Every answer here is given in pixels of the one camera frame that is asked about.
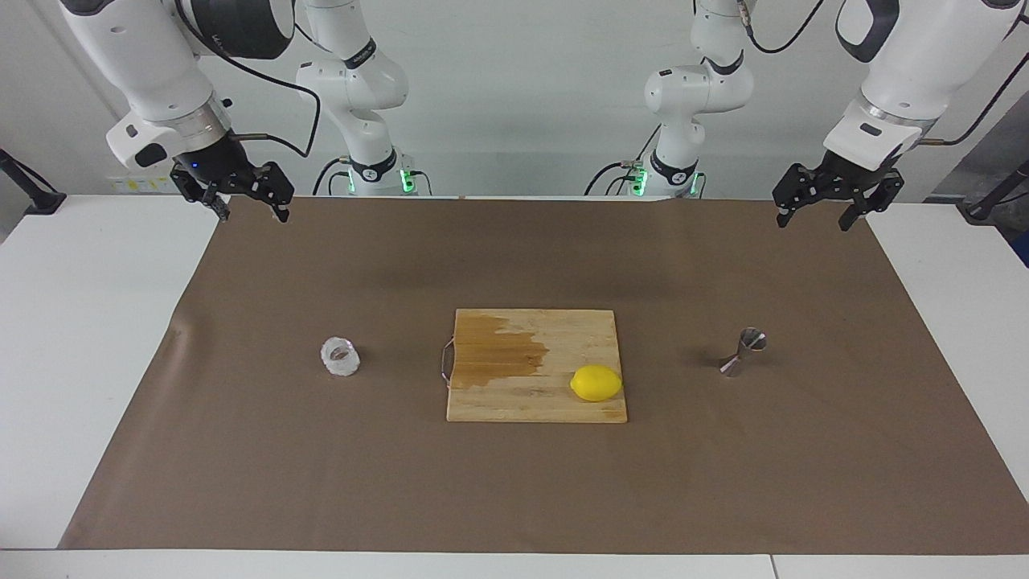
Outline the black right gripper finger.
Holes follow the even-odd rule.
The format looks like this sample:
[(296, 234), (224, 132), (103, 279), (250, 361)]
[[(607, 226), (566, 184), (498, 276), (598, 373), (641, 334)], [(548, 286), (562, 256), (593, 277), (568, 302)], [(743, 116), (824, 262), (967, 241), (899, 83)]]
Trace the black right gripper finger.
[(251, 170), (252, 183), (246, 196), (264, 203), (280, 223), (289, 220), (289, 205), (293, 202), (294, 187), (285, 172), (276, 162), (264, 162)]
[(228, 202), (220, 197), (216, 183), (203, 186), (190, 172), (183, 167), (173, 167), (170, 170), (170, 180), (173, 181), (179, 194), (188, 203), (199, 203), (215, 213), (219, 221), (228, 221), (230, 210)]

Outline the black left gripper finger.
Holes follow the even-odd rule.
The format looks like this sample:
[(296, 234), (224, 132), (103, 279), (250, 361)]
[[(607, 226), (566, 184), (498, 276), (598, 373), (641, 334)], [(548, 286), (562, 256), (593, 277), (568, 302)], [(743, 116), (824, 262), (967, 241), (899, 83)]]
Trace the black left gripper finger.
[(900, 175), (900, 172), (887, 172), (879, 181), (878, 186), (871, 190), (871, 193), (853, 194), (852, 205), (839, 217), (839, 230), (849, 231), (860, 217), (864, 217), (871, 212), (883, 212), (889, 209), (903, 186), (904, 177)]
[(818, 188), (818, 173), (794, 162), (776, 184), (773, 200), (778, 210), (777, 226), (786, 228), (795, 212), (821, 200)]

